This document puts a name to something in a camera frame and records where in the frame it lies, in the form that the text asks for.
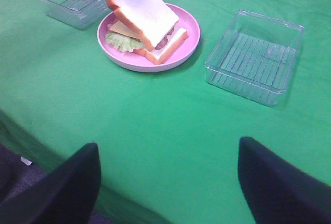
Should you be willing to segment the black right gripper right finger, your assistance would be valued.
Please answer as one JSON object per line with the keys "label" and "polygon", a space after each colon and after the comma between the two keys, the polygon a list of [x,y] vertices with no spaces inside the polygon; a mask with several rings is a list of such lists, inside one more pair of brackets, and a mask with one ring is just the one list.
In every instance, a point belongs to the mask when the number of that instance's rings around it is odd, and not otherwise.
{"label": "black right gripper right finger", "polygon": [[254,138],[239,140],[237,174],[256,223],[330,223],[330,186]]}

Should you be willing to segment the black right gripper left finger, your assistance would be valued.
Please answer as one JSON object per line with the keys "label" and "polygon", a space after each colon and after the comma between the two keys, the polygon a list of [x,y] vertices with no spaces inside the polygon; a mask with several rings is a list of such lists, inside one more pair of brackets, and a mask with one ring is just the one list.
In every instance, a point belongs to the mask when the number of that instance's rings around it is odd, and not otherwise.
{"label": "black right gripper left finger", "polygon": [[101,185],[96,143],[1,205],[1,223],[88,223]]}

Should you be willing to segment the dark robot base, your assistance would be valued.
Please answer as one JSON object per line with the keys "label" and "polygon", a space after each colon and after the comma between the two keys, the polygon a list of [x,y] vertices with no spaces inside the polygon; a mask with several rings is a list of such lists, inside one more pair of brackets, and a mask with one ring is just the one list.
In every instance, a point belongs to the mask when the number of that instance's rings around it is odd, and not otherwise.
{"label": "dark robot base", "polygon": [[[1,205],[48,175],[38,165],[25,165],[19,157],[9,149],[1,148]],[[109,220],[93,209],[88,223],[109,223]]]}

